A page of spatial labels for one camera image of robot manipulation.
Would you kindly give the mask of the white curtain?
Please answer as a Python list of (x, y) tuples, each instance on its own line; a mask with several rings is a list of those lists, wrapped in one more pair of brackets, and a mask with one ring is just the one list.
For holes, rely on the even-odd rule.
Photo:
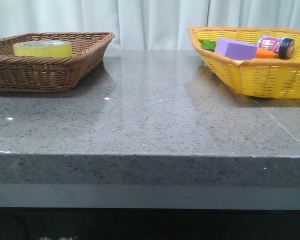
[(115, 50), (190, 50), (189, 27), (300, 30), (300, 0), (0, 0), (0, 39), (113, 32)]

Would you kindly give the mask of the purple foam block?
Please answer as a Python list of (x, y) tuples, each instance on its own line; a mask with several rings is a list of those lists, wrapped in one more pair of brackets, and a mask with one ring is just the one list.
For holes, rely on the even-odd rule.
[(218, 38), (214, 53), (233, 60), (251, 60), (256, 57), (258, 47), (240, 40)]

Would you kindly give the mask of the yellow clear tape roll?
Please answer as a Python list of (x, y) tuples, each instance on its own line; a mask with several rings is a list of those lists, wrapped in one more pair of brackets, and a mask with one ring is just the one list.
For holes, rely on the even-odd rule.
[(34, 40), (18, 42), (13, 45), (16, 56), (32, 57), (70, 57), (73, 55), (72, 43), (65, 40)]

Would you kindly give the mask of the brown wicker basket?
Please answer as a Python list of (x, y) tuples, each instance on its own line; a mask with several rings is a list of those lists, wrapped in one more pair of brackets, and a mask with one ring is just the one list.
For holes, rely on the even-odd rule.
[[(0, 38), (0, 92), (69, 92), (95, 69), (115, 34), (113, 32), (30, 32)], [(72, 44), (72, 56), (16, 56), (13, 44), (62, 40)]]

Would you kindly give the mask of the purple labelled black-capped bottle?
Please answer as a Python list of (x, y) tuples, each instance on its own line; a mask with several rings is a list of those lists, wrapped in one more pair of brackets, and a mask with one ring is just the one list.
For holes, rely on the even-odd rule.
[(295, 52), (296, 41), (288, 37), (262, 35), (256, 45), (276, 53), (281, 59), (290, 59)]

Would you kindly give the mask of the yellow woven basket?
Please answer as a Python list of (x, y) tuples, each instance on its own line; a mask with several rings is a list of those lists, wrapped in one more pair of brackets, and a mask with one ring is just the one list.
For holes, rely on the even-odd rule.
[[(195, 51), (212, 72), (237, 94), (260, 98), (300, 99), (300, 30), (264, 27), (190, 26), (188, 34)], [(232, 60), (202, 49), (200, 40), (228, 38), (251, 44), (266, 35), (295, 40), (291, 59), (254, 58)]]

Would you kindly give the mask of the orange carrot toy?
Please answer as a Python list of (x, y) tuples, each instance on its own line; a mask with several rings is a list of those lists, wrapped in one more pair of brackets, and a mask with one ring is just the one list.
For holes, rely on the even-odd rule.
[(278, 56), (277, 53), (275, 53), (271, 50), (261, 48), (261, 47), (257, 48), (256, 54), (255, 54), (256, 58), (261, 58), (261, 59), (274, 58), (274, 57), (277, 57), (277, 56)]

